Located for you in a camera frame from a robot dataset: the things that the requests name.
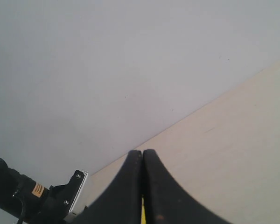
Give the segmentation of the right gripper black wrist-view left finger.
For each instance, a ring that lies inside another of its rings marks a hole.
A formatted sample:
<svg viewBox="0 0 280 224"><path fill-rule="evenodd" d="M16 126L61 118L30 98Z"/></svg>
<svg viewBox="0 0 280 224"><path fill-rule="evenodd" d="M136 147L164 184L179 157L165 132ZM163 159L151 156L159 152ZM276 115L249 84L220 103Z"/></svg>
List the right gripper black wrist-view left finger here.
<svg viewBox="0 0 280 224"><path fill-rule="evenodd" d="M140 224L142 209L142 152L128 153L122 167L105 191L74 224Z"/></svg>

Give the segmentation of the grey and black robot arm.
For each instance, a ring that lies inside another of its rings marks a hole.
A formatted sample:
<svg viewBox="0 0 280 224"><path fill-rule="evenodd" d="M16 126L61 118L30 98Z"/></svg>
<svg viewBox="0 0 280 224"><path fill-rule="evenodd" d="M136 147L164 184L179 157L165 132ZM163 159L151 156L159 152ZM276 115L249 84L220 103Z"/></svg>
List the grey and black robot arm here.
<svg viewBox="0 0 280 224"><path fill-rule="evenodd" d="M76 170L65 185L46 188L0 158L0 209L28 224L224 224L189 195L156 151L132 150L92 203L89 176Z"/></svg>

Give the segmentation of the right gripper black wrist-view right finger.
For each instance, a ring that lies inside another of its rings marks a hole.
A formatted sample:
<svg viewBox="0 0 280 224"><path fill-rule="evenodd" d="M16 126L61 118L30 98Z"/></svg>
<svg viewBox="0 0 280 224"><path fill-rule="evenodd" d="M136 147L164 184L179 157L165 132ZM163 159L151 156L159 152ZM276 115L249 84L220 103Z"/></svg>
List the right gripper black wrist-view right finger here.
<svg viewBox="0 0 280 224"><path fill-rule="evenodd" d="M189 195L153 149L143 151L142 195L147 224L229 223Z"/></svg>

